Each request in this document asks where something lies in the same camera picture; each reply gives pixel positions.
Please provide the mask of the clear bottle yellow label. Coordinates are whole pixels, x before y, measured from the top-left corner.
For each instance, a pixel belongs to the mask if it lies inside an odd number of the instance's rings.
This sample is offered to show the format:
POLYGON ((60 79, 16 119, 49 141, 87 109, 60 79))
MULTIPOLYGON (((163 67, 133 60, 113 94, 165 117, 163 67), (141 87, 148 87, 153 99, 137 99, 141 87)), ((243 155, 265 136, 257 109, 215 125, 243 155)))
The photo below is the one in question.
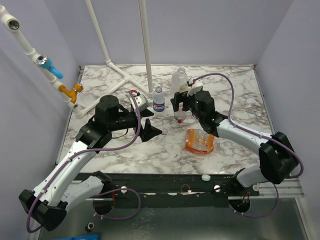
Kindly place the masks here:
POLYGON ((188 76, 184 67, 179 67, 171 77, 170 96, 188 91, 188 76))

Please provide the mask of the crushed bottle orange label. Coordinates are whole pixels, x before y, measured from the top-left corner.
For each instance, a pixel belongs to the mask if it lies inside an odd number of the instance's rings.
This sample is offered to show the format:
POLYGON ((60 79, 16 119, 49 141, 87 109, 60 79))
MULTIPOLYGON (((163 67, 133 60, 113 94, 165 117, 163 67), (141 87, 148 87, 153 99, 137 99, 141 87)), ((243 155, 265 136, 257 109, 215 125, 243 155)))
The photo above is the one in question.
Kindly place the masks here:
POLYGON ((215 137, 200 129, 186 131, 184 149, 196 155, 208 155, 214 150, 215 137))

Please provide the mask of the small bottle red label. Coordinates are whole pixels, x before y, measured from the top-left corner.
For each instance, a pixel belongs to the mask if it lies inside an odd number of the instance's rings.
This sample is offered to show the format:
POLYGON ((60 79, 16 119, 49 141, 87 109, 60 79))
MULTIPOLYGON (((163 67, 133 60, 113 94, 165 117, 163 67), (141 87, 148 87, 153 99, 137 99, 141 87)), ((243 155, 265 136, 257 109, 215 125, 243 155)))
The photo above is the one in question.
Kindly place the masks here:
POLYGON ((186 112, 183 110, 174 112, 174 119, 178 124, 181 124, 186 118, 186 112))

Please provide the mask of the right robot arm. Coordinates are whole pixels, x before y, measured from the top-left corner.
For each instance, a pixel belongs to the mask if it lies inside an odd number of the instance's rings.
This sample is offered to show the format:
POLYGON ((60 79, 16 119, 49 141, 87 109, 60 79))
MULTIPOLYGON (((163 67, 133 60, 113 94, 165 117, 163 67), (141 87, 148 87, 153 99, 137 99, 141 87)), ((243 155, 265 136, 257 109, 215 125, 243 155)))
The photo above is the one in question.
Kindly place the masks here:
POLYGON ((281 132, 265 135, 240 125, 231 124, 229 118, 216 111, 210 93, 201 90, 193 95, 176 92, 170 100, 174 112, 190 111, 202 129, 209 135, 231 140, 256 153, 259 163, 239 170, 230 183, 230 191, 241 196, 248 187, 270 182, 280 184, 298 166, 287 136, 281 132))

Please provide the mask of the clear bottle blue label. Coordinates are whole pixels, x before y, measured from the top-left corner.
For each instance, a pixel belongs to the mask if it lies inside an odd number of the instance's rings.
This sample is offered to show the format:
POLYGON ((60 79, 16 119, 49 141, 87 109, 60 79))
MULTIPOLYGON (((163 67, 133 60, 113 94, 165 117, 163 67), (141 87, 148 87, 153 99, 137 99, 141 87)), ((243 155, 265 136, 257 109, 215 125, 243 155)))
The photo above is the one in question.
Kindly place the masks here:
POLYGON ((157 86, 152 94, 152 108, 156 114, 165 110, 165 94, 161 86, 157 86))

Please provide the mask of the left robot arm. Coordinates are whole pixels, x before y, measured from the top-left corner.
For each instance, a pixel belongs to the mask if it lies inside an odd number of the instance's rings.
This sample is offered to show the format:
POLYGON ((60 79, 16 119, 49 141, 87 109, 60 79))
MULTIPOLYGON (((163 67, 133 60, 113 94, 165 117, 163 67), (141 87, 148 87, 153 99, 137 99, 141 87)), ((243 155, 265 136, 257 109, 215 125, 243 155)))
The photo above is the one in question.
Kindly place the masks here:
POLYGON ((151 125, 153 113, 148 110, 147 98, 130 90, 130 109, 123 107, 113 95, 102 96, 95 106, 94 115, 83 125, 75 137, 68 153, 53 171, 34 189, 23 190, 18 199, 27 213, 27 220, 34 219, 47 231, 56 229, 67 212, 89 197, 107 197, 115 190, 112 180, 101 172, 93 173, 79 186, 70 184, 80 170, 105 147, 113 138, 113 132, 134 130, 133 139, 113 151, 124 150, 137 138, 147 142, 162 134, 151 125))

